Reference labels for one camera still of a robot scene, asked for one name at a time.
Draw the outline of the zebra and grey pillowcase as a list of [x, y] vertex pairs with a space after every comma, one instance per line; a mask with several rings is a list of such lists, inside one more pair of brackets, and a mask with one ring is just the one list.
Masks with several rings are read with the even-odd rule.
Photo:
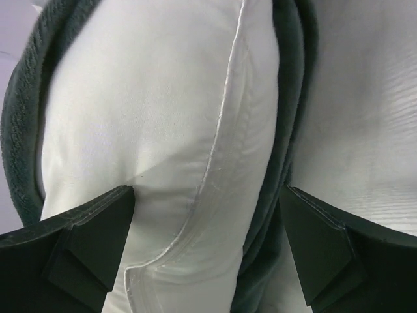
[[[40, 220], [42, 199], [35, 181], [40, 113], [53, 71], [98, 6], [98, 1], [50, 1], [12, 71], [1, 114], [1, 154], [12, 202], [24, 226]], [[277, 129], [266, 177], [243, 246], [233, 312], [258, 312], [281, 254], [283, 223], [278, 195], [290, 179], [317, 58], [319, 31], [311, 1], [274, 1], [272, 18], [279, 44]]]

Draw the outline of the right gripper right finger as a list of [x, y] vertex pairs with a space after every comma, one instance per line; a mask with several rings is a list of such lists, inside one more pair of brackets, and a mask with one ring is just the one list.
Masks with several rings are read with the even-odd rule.
[[314, 312], [416, 311], [416, 237], [285, 186], [280, 209]]

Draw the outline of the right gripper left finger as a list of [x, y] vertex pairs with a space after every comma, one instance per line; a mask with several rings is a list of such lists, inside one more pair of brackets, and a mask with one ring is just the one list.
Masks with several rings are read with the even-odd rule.
[[118, 186], [69, 211], [1, 235], [1, 311], [101, 312], [135, 207]]

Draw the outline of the white pillow insert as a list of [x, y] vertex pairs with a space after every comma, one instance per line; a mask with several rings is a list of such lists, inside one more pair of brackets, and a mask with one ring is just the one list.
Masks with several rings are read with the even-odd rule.
[[270, 1], [101, 1], [53, 73], [42, 218], [131, 185], [105, 312], [228, 312], [274, 142]]

